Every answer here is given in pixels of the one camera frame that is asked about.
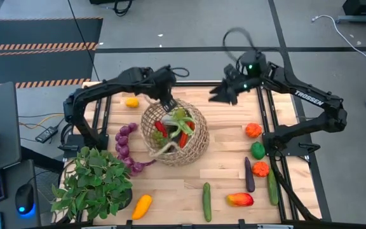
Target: logo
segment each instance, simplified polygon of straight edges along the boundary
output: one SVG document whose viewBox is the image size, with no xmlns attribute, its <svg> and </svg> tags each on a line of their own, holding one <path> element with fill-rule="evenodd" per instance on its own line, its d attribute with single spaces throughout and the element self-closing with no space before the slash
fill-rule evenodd
<svg viewBox="0 0 366 229">
<path fill-rule="evenodd" d="M 307 101 L 310 101 L 310 102 L 312 102 L 314 104 L 317 104 L 319 106 L 321 106 L 321 105 L 324 104 L 324 102 L 322 102 L 322 101 L 320 101 L 320 100 L 318 100 L 318 99 L 316 99 L 316 98 L 314 98 L 314 97 L 312 97 L 310 95 L 306 95 L 305 93 L 300 92 L 298 90 L 296 90 L 296 94 L 295 95 L 299 96 L 302 99 L 306 99 Z"/>
</svg>

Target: yellow pepper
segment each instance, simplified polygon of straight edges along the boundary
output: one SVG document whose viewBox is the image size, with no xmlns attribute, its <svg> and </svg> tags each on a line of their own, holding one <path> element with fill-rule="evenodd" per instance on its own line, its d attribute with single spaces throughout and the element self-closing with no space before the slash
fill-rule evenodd
<svg viewBox="0 0 366 229">
<path fill-rule="evenodd" d="M 135 206 L 135 210 L 133 211 L 132 219 L 137 220 L 144 217 L 151 203 L 152 197 L 150 195 L 141 196 L 141 198 L 138 200 L 137 205 Z"/>
<path fill-rule="evenodd" d="M 139 106 L 138 98 L 127 98 L 125 105 L 129 108 L 137 108 Z"/>
</svg>

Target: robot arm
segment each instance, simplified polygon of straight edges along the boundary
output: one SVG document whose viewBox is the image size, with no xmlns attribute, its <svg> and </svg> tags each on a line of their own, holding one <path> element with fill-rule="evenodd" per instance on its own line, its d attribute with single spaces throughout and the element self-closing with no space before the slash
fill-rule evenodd
<svg viewBox="0 0 366 229">
<path fill-rule="evenodd" d="M 226 102 L 235 105 L 239 93 L 250 91 L 255 87 L 264 86 L 281 94 L 292 94 L 324 109 L 317 118 L 304 121 L 292 126 L 280 125 L 275 132 L 266 133 L 264 142 L 273 149 L 286 148 L 292 138 L 324 130 L 326 132 L 343 131 L 347 122 L 347 112 L 343 109 L 342 99 L 331 92 L 324 92 L 318 88 L 298 80 L 294 74 L 285 69 L 266 62 L 265 55 L 257 51 L 245 53 L 241 59 L 247 75 L 235 69 L 231 64 L 224 68 L 226 78 L 210 93 L 216 94 L 210 101 Z"/>
<path fill-rule="evenodd" d="M 66 122 L 74 125 L 84 138 L 85 146 L 105 149 L 97 130 L 92 129 L 84 112 L 89 102 L 114 95 L 119 92 L 130 92 L 135 95 L 146 94 L 152 99 L 159 99 L 163 109 L 170 112 L 176 105 L 171 95 L 171 89 L 176 84 L 176 77 L 170 66 L 157 71 L 151 68 L 132 67 L 123 71 L 111 80 L 77 89 L 63 103 Z"/>
</svg>

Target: cucumber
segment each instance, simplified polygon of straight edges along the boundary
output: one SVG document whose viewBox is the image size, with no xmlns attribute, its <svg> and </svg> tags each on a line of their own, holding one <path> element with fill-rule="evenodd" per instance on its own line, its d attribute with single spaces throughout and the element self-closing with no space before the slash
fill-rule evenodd
<svg viewBox="0 0 366 229">
<path fill-rule="evenodd" d="M 211 187 L 209 183 L 203 186 L 203 211 L 207 222 L 211 221 Z"/>
<path fill-rule="evenodd" d="M 247 191 L 255 191 L 255 181 L 251 171 L 251 162 L 245 157 L 245 182 L 247 184 Z"/>
<path fill-rule="evenodd" d="M 278 187 L 276 185 L 275 175 L 273 174 L 272 169 L 269 170 L 268 174 L 268 192 L 269 192 L 269 200 L 272 205 L 278 205 L 279 197 L 278 197 Z"/>
</svg>

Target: potted plant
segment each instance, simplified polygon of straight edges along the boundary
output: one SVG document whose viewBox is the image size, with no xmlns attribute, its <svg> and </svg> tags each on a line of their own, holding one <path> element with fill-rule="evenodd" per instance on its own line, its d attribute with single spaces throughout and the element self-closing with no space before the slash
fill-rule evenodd
<svg viewBox="0 0 366 229">
<path fill-rule="evenodd" d="M 87 210 L 88 219 L 105 219 L 129 205 L 132 199 L 130 170 L 108 151 L 81 148 L 74 162 L 74 172 L 65 172 L 64 189 L 52 185 L 59 201 L 52 211 L 66 211 L 72 219 L 77 212 Z"/>
</svg>

